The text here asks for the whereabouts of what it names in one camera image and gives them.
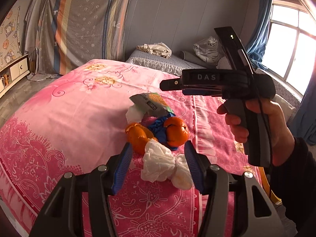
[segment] human hand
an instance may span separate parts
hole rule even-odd
[[[286,126],[283,111],[278,103],[271,102],[268,99],[261,99],[263,113],[269,117],[271,145],[273,153],[273,164],[282,165],[292,154],[294,149],[294,137]],[[246,101],[247,109],[260,113],[259,102],[257,99]],[[235,136],[237,142],[247,142],[249,132],[246,128],[240,126],[241,119],[233,114],[229,114],[222,104],[217,109],[218,114],[226,114],[225,122]]]

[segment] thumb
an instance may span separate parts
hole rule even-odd
[[[261,98],[260,101],[262,104],[262,110],[264,114],[271,115],[271,114],[276,113],[280,109],[279,104],[271,102],[269,99]],[[258,99],[252,99],[252,100],[246,101],[246,107],[250,111],[253,111],[255,113],[260,113],[260,106],[259,106]]]

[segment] cartoon wallpaper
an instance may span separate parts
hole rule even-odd
[[[0,69],[18,57],[21,57],[20,6],[13,7],[0,26]]]

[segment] gray grip handle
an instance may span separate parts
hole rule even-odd
[[[224,102],[228,113],[241,118],[240,126],[247,128],[249,136],[244,143],[245,154],[248,162],[253,166],[270,166],[269,138],[261,114],[254,113],[246,108],[245,102],[240,99],[228,99]],[[269,127],[268,115],[264,118]]]

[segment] silver bolt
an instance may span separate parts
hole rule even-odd
[[[107,170],[107,166],[106,166],[106,165],[100,165],[100,166],[98,166],[98,170],[99,170],[100,172],[104,172],[104,171]]]
[[[67,179],[71,178],[72,177],[72,172],[65,173],[64,177],[67,178]]]
[[[244,172],[244,175],[245,175],[245,177],[247,177],[247,178],[252,178],[252,177],[253,177],[253,173],[251,173],[251,172],[249,172],[249,171]]]
[[[219,170],[219,166],[216,164],[212,164],[212,165],[210,165],[210,169],[212,169],[213,171],[217,171],[217,170]]]

